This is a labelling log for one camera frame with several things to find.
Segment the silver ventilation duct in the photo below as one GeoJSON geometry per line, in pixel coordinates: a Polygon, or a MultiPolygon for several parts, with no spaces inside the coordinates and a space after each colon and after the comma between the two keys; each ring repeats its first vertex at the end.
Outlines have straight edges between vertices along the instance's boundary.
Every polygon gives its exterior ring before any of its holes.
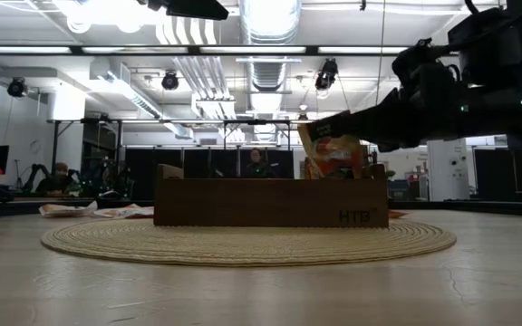
{"type": "MultiPolygon", "coordinates": [[[[291,45],[295,42],[302,0],[239,0],[243,42],[247,45],[291,45]]],[[[250,109],[265,119],[280,111],[286,85],[285,56],[251,57],[246,63],[250,109]]]]}

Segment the long ceiling light bar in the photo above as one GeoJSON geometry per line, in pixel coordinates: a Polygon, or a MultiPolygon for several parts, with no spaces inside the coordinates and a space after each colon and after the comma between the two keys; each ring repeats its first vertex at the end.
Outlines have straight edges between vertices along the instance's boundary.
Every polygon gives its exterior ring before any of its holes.
{"type": "Polygon", "coordinates": [[[394,56],[405,46],[317,45],[1,45],[0,56],[394,56]]]}

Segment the black partition panel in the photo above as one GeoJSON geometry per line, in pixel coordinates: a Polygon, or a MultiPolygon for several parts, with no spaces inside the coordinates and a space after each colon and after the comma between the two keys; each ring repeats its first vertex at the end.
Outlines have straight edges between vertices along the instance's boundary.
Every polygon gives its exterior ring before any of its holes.
{"type": "Polygon", "coordinates": [[[474,163],[479,199],[514,201],[522,194],[522,149],[476,149],[474,163]]]}
{"type": "Polygon", "coordinates": [[[131,198],[151,200],[157,166],[184,170],[187,178],[244,177],[250,174],[252,149],[126,149],[125,161],[133,181],[131,198]]]}

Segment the orange white tea packet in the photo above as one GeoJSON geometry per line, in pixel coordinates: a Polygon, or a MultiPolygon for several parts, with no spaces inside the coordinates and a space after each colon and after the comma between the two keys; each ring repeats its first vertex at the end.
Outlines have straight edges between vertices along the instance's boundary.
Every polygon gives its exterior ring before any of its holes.
{"type": "Polygon", "coordinates": [[[89,216],[96,211],[98,205],[92,201],[88,206],[62,206],[45,204],[39,207],[39,213],[45,218],[89,216]]]}
{"type": "Polygon", "coordinates": [[[153,206],[131,204],[120,208],[104,208],[93,212],[95,216],[114,219],[153,218],[153,206]]]}

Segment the white square pillar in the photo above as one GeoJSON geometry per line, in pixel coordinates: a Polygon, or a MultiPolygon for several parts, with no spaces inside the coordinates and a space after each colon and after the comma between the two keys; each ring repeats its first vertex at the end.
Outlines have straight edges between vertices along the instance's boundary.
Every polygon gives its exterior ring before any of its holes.
{"type": "Polygon", "coordinates": [[[469,199],[466,140],[431,140],[427,150],[430,201],[469,199]]]}

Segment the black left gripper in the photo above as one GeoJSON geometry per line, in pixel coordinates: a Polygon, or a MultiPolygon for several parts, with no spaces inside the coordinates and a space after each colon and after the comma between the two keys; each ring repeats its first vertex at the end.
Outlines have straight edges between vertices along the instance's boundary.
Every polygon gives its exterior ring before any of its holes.
{"type": "Polygon", "coordinates": [[[166,7],[172,16],[215,21],[228,18],[228,10],[218,0],[147,0],[147,7],[153,11],[166,7]]]}

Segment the black ceiling spot lamp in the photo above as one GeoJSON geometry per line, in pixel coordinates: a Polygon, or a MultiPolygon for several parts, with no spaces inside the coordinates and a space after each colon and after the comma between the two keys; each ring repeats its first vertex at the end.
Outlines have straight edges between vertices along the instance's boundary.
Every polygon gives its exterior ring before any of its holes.
{"type": "Polygon", "coordinates": [[[7,87],[7,93],[14,98],[23,98],[28,93],[28,88],[23,77],[15,77],[7,87]]]}
{"type": "Polygon", "coordinates": [[[165,91],[175,91],[179,86],[179,78],[175,70],[166,70],[161,80],[161,86],[165,91]]]}
{"type": "Polygon", "coordinates": [[[315,79],[315,88],[318,91],[328,91],[335,83],[338,74],[338,65],[334,58],[326,58],[315,79]]]}

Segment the round woven straw placemat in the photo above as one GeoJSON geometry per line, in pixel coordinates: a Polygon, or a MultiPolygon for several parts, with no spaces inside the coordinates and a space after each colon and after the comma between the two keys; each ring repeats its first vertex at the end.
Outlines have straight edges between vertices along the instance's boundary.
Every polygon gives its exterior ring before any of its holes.
{"type": "Polygon", "coordinates": [[[432,254],[457,237],[393,220],[383,228],[156,226],[149,219],[96,220],[42,238],[56,252],[103,260],[222,267],[356,264],[432,254]]]}

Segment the black aluminium rig frame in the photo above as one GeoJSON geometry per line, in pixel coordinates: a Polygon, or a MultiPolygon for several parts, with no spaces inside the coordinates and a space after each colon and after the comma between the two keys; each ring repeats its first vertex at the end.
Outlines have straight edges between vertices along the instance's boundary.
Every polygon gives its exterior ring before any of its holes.
{"type": "MultiPolygon", "coordinates": [[[[61,206],[88,206],[91,200],[52,200],[44,198],[41,201],[11,201],[0,202],[1,216],[30,215],[39,212],[39,207],[45,204],[61,206]]],[[[522,202],[496,202],[496,201],[474,201],[474,200],[450,200],[442,202],[413,202],[413,201],[390,201],[390,210],[451,210],[476,213],[490,213],[498,215],[522,216],[522,202]]]]}

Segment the person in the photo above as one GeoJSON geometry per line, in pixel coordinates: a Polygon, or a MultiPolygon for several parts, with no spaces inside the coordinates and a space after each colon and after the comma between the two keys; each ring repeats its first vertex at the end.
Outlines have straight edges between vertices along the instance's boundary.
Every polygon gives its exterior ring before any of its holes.
{"type": "Polygon", "coordinates": [[[264,160],[260,149],[254,148],[250,153],[250,162],[242,172],[244,178],[276,178],[276,173],[264,160]]]}
{"type": "Polygon", "coordinates": [[[55,164],[55,173],[43,179],[37,186],[38,193],[65,193],[73,182],[69,175],[69,167],[63,162],[55,164]]]}

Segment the brown wooden tea box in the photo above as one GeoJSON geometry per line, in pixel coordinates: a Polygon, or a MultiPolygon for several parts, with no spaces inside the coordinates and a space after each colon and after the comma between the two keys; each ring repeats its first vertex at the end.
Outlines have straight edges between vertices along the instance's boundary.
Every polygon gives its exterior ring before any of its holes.
{"type": "Polygon", "coordinates": [[[159,226],[389,226],[383,179],[177,178],[160,165],[153,223],[159,226]]]}

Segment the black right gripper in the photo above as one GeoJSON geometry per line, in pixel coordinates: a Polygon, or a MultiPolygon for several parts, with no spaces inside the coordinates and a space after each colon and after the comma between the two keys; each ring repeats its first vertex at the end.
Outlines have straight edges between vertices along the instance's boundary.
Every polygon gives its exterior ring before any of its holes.
{"type": "Polygon", "coordinates": [[[423,87],[412,104],[394,89],[381,103],[365,110],[345,110],[311,123],[311,138],[355,136],[378,139],[380,152],[402,149],[408,135],[407,119],[414,111],[412,144],[475,136],[519,133],[522,130],[522,94],[511,89],[450,85],[423,87]]]}

